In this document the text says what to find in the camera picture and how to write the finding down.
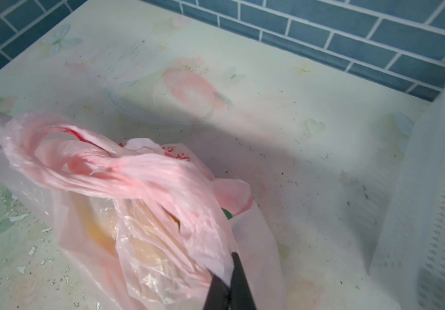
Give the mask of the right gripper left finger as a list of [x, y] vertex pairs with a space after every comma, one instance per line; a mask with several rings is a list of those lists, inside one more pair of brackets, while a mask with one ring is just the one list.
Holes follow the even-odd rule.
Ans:
[[230, 288], [216, 275], [213, 275], [203, 310], [229, 310]]

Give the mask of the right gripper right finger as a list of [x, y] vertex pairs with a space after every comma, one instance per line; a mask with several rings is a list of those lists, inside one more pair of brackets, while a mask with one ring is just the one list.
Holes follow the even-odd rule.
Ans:
[[238, 253], [232, 253], [234, 270], [230, 285], [230, 307], [232, 310], [256, 310], [247, 277]]

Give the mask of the pink plastic bag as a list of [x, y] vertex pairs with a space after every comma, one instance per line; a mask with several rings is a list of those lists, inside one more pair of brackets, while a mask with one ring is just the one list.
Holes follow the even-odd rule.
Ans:
[[257, 309], [285, 309], [277, 243], [250, 186], [182, 144], [116, 143], [46, 113], [0, 113], [0, 181], [111, 309], [203, 309], [238, 253]]

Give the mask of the white plastic mesh basket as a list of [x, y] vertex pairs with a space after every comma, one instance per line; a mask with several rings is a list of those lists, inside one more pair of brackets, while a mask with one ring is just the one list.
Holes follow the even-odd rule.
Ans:
[[404, 158], [369, 273], [401, 309], [445, 309], [445, 87], [395, 123]]

